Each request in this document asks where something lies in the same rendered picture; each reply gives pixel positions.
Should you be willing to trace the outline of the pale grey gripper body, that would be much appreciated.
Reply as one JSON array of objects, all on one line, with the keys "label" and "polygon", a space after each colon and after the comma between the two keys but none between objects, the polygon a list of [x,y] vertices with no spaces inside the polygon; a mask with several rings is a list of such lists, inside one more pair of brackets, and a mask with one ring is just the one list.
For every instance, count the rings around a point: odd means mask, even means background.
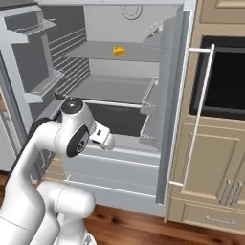
[{"label": "pale grey gripper body", "polygon": [[115,143],[116,141],[114,135],[109,133],[101,148],[105,150],[112,150],[115,147]]}]

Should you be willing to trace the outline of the dark grey fridge crisper drawer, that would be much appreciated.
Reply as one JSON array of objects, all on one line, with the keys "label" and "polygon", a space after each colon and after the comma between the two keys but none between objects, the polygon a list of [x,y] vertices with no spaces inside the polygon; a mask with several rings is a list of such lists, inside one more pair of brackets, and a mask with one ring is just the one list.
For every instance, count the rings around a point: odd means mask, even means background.
[{"label": "dark grey fridge crisper drawer", "polygon": [[139,137],[146,115],[139,108],[88,104],[96,121],[107,126],[113,134]]}]

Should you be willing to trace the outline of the grey right fridge door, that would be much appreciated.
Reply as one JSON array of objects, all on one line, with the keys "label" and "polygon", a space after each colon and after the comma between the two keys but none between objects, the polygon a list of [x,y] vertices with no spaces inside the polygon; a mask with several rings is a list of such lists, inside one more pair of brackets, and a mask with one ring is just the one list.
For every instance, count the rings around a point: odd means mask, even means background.
[{"label": "grey right fridge door", "polygon": [[191,10],[185,10],[183,7],[180,7],[173,17],[165,20],[163,23],[157,89],[157,126],[155,128],[156,142],[161,153],[156,204],[161,211],[162,217],[165,216],[166,212],[169,160],[172,140],[175,135],[176,110],[190,21]]}]

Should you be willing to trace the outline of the grey fridge door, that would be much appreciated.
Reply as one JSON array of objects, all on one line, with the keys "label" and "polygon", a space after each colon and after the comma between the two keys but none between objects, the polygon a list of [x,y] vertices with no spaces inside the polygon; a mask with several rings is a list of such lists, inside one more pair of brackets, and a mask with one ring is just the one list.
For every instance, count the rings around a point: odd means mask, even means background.
[{"label": "grey fridge door", "polygon": [[33,122],[61,120],[62,100],[90,75],[64,55],[87,40],[84,7],[0,0],[0,172],[10,173]]},{"label": "grey fridge door", "polygon": [[156,142],[161,153],[156,204],[161,211],[162,217],[165,216],[166,212],[169,160],[172,140],[175,135],[176,110],[190,21],[191,10],[185,10],[183,7],[180,7],[173,17],[165,20],[163,23],[157,89],[157,126],[155,128]]}]

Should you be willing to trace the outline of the grey left fridge door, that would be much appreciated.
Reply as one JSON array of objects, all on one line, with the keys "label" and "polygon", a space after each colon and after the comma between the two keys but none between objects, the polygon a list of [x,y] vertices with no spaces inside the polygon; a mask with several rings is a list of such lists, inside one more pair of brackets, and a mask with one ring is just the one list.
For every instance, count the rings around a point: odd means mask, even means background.
[{"label": "grey left fridge door", "polygon": [[61,120],[62,100],[90,75],[64,55],[87,40],[84,7],[0,0],[0,172],[10,173],[33,122]]}]

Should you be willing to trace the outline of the grey open fridge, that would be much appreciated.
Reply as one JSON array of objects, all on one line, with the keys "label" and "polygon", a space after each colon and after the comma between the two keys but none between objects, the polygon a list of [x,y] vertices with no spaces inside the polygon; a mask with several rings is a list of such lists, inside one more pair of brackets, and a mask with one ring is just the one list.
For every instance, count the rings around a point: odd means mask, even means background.
[{"label": "grey open fridge", "polygon": [[[185,61],[189,45],[189,36],[192,24],[192,13],[196,0],[39,0],[43,5],[83,6],[87,41],[132,42],[142,43],[144,47],[160,50],[163,36],[163,23],[183,7],[191,10],[188,41],[185,52]],[[127,20],[123,17],[121,6],[142,6],[142,15],[136,20]],[[126,60],[107,60],[86,58],[89,62],[90,75],[158,78],[159,62],[142,62]],[[153,86],[146,102],[139,108],[146,115],[145,123],[140,136],[113,134],[115,147],[140,151],[155,151],[161,153],[156,142],[155,128],[157,126],[157,89],[158,83]],[[33,181],[41,179],[65,179],[62,160],[57,160],[50,151],[42,151],[33,166],[31,178]]]}]

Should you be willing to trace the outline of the round fridge dial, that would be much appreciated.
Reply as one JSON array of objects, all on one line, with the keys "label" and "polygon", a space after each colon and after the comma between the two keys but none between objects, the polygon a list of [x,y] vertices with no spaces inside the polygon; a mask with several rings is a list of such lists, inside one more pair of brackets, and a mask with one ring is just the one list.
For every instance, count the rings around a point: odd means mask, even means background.
[{"label": "round fridge dial", "polygon": [[122,16],[127,20],[138,19],[143,12],[142,6],[124,5],[121,6]]}]

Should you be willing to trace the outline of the pale grey freezer drawer front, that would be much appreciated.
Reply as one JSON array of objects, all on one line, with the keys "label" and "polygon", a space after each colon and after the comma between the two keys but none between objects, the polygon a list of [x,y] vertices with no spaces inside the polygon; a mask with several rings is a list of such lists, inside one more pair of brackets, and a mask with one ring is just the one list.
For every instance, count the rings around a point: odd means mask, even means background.
[{"label": "pale grey freezer drawer front", "polygon": [[87,148],[77,157],[62,160],[64,181],[90,191],[100,205],[164,216],[156,203],[160,154],[116,148]]}]

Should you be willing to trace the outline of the beige panelled cupboard door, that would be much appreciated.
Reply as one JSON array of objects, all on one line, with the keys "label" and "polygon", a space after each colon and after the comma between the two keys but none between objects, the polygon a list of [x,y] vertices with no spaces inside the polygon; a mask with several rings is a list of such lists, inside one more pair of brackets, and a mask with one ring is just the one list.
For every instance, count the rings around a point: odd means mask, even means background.
[{"label": "beige panelled cupboard door", "polygon": [[237,138],[197,134],[184,193],[217,201]]},{"label": "beige panelled cupboard door", "polygon": [[245,210],[245,160],[243,161],[240,171],[237,176],[237,183],[238,181],[243,182],[243,188],[237,200],[237,203],[234,204],[238,209]]}]

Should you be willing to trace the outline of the beige drawer front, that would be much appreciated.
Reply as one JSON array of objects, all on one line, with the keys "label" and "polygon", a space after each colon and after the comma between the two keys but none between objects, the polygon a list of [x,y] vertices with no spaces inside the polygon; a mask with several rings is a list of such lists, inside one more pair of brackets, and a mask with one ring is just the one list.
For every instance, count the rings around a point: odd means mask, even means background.
[{"label": "beige drawer front", "polygon": [[[221,220],[233,220],[235,225],[213,222],[205,219],[205,215]],[[245,214],[240,212],[222,211],[194,204],[185,204],[182,221],[187,224],[217,229],[232,233],[245,234]]]}]

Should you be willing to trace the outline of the black built-in oven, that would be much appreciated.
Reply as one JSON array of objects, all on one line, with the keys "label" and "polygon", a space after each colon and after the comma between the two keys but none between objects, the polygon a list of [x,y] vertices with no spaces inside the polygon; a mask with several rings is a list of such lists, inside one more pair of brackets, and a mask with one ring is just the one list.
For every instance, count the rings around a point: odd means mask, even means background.
[{"label": "black built-in oven", "polygon": [[245,37],[203,35],[201,48],[214,44],[201,115],[245,121]]}]

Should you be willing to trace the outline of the beige small cupboard door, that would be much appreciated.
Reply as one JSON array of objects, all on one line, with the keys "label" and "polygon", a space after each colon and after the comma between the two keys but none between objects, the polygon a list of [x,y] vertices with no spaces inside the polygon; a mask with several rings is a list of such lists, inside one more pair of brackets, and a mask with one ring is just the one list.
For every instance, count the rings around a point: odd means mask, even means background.
[{"label": "beige small cupboard door", "polygon": [[203,0],[200,21],[205,24],[245,24],[245,0]]}]

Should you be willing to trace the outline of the grey fridge shelf with rail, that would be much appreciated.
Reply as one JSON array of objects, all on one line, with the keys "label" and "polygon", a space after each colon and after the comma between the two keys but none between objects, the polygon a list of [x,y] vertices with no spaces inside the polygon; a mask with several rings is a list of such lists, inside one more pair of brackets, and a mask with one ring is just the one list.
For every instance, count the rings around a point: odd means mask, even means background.
[{"label": "grey fridge shelf with rail", "polygon": [[74,88],[70,96],[88,103],[140,108],[158,78],[91,75]]}]

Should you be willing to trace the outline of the beige tall cabinet frame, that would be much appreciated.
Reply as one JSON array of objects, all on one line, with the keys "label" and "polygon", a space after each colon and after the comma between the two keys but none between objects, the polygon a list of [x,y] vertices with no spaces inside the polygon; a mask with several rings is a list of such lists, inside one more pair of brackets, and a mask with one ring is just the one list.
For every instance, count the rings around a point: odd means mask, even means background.
[{"label": "beige tall cabinet frame", "polygon": [[[203,0],[197,0],[193,31],[191,34],[191,48],[201,48],[201,39],[203,35],[245,37],[245,24],[202,23],[200,21],[202,3]],[[170,175],[171,181],[179,183],[184,181],[190,142],[193,134],[208,58],[209,53],[189,53],[189,62],[185,76],[177,139]],[[226,175],[223,178],[223,185],[220,188],[218,200],[213,201],[203,197],[195,197],[184,193],[184,190],[181,187],[169,186],[167,219],[184,223],[182,221],[182,214],[185,204],[194,204],[216,208],[222,211],[240,212],[245,214],[245,210],[238,209],[235,205],[230,205],[237,188],[237,176],[241,165],[245,160],[245,121],[213,118],[201,115],[197,134],[237,138],[239,143],[232,157],[232,163],[229,165]],[[224,191],[227,180],[231,180],[232,184],[224,204],[220,205],[219,200]]]}]

